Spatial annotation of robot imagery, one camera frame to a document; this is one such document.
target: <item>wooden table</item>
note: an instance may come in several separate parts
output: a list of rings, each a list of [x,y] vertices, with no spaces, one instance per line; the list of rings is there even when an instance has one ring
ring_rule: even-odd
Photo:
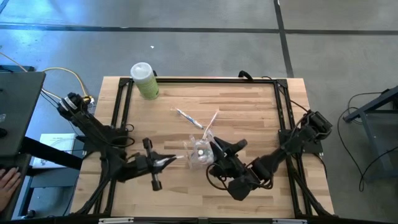
[[[95,116],[103,124],[110,124],[120,77],[104,77]],[[307,92],[301,78],[288,78],[290,98],[306,108]],[[239,152],[243,162],[271,153],[278,147],[279,129],[275,94],[272,85],[250,83],[160,83],[156,100],[144,100],[134,86],[127,123],[135,126],[130,134],[136,143],[127,148],[127,154],[145,153],[142,139],[152,140],[154,149],[161,154],[186,155],[189,150],[183,141],[189,135],[200,138],[203,130],[178,115],[175,106],[207,125],[216,110],[213,125],[216,136],[229,142],[246,139],[248,145]],[[293,106],[295,120],[303,111]],[[333,213],[325,172],[314,155],[303,155],[307,184],[326,210]],[[94,153],[81,167],[72,211],[77,211],[89,199],[100,178],[99,154]],[[112,216],[130,217],[239,217],[288,218],[294,217],[286,164],[279,166],[274,176],[274,188],[252,191],[242,202],[233,200],[226,191],[213,188],[205,177],[205,170],[190,170],[185,159],[169,165],[159,175],[163,190],[154,192],[151,176],[145,175],[126,183],[117,183]],[[104,191],[102,209],[108,189]],[[298,192],[300,208],[304,211],[303,197]]]

